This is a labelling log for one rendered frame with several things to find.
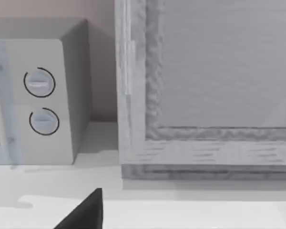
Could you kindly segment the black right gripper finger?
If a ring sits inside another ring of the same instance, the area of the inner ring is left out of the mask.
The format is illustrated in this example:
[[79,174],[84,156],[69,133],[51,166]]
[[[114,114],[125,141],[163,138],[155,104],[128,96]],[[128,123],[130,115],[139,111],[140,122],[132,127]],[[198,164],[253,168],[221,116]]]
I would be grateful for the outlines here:
[[102,229],[102,227],[102,188],[97,188],[53,229]]

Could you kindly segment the pale round microwave knob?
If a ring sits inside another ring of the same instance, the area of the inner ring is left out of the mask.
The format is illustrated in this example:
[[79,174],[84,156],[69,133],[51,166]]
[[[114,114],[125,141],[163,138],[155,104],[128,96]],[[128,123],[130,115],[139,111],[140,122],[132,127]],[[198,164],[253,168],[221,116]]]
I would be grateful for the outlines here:
[[26,72],[23,77],[23,84],[27,92],[37,98],[50,96],[56,87],[52,73],[41,67],[32,72]]
[[34,132],[43,136],[50,136],[58,131],[60,120],[53,110],[43,107],[31,112],[29,124]]

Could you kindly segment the pale microwave oven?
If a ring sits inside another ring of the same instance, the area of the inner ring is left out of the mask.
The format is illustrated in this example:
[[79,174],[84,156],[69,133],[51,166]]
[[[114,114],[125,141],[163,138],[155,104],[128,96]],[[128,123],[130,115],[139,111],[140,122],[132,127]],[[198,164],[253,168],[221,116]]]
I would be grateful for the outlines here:
[[[0,40],[6,43],[20,132],[20,165],[70,165],[90,119],[88,22],[81,18],[0,18]],[[55,78],[54,92],[37,98],[23,84],[26,72],[38,67]],[[58,131],[40,135],[29,124],[31,112],[53,110]]]

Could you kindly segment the pale blue microwave door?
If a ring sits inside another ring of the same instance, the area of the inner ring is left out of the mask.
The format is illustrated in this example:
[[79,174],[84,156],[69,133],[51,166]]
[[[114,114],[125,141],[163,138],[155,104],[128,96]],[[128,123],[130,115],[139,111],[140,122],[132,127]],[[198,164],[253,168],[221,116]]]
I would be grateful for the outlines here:
[[0,165],[19,165],[20,132],[6,43],[0,40]]

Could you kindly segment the grey cabinet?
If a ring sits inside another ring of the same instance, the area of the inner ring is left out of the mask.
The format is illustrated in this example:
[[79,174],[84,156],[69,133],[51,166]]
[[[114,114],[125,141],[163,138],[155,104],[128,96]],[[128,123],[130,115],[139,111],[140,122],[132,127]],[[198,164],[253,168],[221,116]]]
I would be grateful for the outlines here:
[[286,180],[286,0],[115,0],[124,179]]

